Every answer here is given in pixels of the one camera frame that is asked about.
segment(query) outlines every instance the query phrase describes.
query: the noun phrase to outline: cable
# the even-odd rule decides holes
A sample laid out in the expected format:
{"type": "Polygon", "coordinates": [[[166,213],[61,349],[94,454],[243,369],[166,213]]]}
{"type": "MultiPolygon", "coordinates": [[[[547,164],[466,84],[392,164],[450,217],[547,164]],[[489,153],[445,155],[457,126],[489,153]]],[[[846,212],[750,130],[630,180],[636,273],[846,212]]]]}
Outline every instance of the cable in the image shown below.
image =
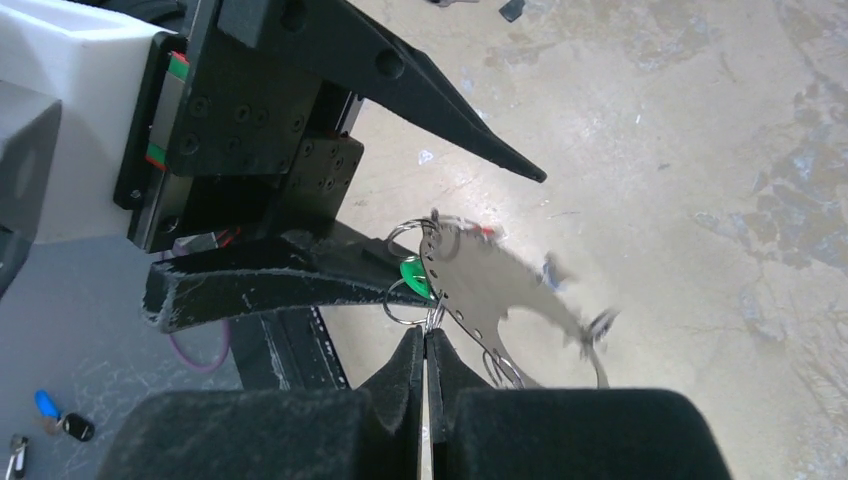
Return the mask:
{"type": "MultiPolygon", "coordinates": [[[[233,238],[235,238],[235,235],[228,238],[227,240],[229,240],[229,241],[222,244],[221,248],[229,245],[229,243],[233,240],[233,238]]],[[[182,256],[185,256],[185,255],[188,255],[189,251],[184,246],[180,245],[177,242],[174,242],[174,246],[171,249],[170,253],[171,253],[172,257],[176,258],[176,257],[182,257],[182,256]]],[[[167,259],[165,252],[162,252],[162,254],[160,255],[160,259],[162,259],[162,260],[167,259]]],[[[212,373],[212,372],[218,370],[219,368],[221,368],[221,365],[224,364],[224,361],[227,359],[227,357],[230,354],[230,321],[229,320],[221,320],[221,350],[218,352],[218,356],[215,358],[215,360],[212,363],[209,363],[208,365],[199,364],[199,363],[195,362],[194,360],[192,360],[191,358],[189,358],[188,355],[186,355],[186,353],[183,352],[183,349],[180,346],[179,342],[177,342],[177,337],[174,336],[174,334],[168,335],[168,343],[171,344],[171,349],[174,351],[174,354],[177,356],[177,359],[180,361],[180,363],[182,363],[183,365],[185,365],[189,369],[194,370],[197,373],[212,373]]]]}

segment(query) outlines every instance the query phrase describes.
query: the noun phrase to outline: green strip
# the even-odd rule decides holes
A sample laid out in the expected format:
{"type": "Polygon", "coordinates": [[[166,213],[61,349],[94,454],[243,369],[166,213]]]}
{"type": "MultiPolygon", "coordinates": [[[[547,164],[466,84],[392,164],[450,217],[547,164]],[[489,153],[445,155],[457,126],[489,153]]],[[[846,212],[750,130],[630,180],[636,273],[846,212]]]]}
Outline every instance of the green strip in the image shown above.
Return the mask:
{"type": "Polygon", "coordinates": [[[424,272],[421,259],[416,258],[401,263],[400,275],[415,293],[424,298],[432,298],[430,296],[430,283],[427,281],[427,274],[424,272]]]}
{"type": "Polygon", "coordinates": [[[154,162],[157,162],[160,165],[165,165],[165,150],[162,150],[152,143],[147,144],[147,156],[154,162]]]}
{"type": "Polygon", "coordinates": [[[168,65],[168,72],[172,73],[180,80],[185,81],[188,76],[188,65],[180,61],[177,57],[171,55],[171,64],[168,65]]]}

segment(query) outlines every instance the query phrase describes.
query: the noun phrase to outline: blue object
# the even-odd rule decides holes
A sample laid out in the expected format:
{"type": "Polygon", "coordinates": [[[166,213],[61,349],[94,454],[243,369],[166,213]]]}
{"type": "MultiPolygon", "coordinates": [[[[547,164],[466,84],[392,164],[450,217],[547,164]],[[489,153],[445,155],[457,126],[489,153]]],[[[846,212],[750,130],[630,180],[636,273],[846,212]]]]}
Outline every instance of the blue object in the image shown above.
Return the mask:
{"type": "Polygon", "coordinates": [[[35,406],[45,417],[52,417],[56,420],[62,418],[62,412],[59,411],[59,408],[53,403],[53,399],[44,390],[35,392],[35,406]]]}

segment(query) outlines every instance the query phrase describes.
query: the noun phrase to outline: stained floor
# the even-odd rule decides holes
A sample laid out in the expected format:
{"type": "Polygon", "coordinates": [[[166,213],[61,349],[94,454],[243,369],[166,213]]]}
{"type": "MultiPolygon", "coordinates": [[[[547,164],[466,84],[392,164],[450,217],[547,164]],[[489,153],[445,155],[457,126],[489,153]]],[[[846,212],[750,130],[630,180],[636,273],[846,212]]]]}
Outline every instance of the stained floor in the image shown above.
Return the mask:
{"type": "MultiPolygon", "coordinates": [[[[622,310],[613,386],[687,395],[736,478],[848,478],[848,3],[534,0],[513,24],[492,2],[355,3],[549,178],[367,104],[343,220],[386,235],[438,207],[502,225],[532,264],[556,252],[571,306],[622,310]]],[[[354,383],[402,332],[377,308],[327,317],[354,383]]],[[[528,373],[591,384],[561,332],[516,319],[501,333],[528,373]]]]}

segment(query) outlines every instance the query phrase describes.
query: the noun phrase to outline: white plastic housing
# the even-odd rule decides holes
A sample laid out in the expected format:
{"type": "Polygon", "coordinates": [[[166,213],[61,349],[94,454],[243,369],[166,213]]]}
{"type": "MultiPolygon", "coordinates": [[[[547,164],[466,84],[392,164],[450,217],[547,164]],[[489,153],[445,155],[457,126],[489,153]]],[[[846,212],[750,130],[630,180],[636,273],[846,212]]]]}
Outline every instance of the white plastic housing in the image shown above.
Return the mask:
{"type": "Polygon", "coordinates": [[[62,101],[36,243],[127,233],[112,202],[153,35],[162,29],[61,0],[0,0],[0,80],[62,101]]]}

